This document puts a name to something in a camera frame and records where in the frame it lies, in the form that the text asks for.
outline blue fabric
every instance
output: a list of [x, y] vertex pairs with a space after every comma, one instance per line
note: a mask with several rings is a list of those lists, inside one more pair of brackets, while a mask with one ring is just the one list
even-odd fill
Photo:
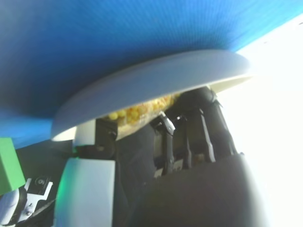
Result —
[[1, 0], [0, 136], [46, 140], [89, 83], [178, 52], [236, 51], [302, 12], [302, 0]]

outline white floor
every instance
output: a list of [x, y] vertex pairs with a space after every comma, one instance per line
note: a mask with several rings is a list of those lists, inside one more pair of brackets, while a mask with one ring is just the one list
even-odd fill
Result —
[[273, 227], [303, 227], [303, 15], [239, 51], [256, 75], [218, 94]]

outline green cube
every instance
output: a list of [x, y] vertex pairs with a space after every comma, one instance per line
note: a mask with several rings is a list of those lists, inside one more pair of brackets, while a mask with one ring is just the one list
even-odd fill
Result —
[[0, 195], [25, 184], [25, 178], [11, 138], [0, 138]]

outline blue surface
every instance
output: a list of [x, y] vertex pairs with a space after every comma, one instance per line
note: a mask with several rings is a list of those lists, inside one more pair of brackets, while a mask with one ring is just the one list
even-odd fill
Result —
[[0, 136], [46, 140], [89, 83], [178, 52], [236, 51], [302, 12], [302, 0], [1, 0]]

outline blue tablecloth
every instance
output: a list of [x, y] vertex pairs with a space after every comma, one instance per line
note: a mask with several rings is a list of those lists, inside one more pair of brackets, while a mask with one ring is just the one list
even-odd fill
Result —
[[0, 136], [49, 139], [89, 83], [174, 53], [236, 51], [302, 12], [302, 0], [1, 0]]

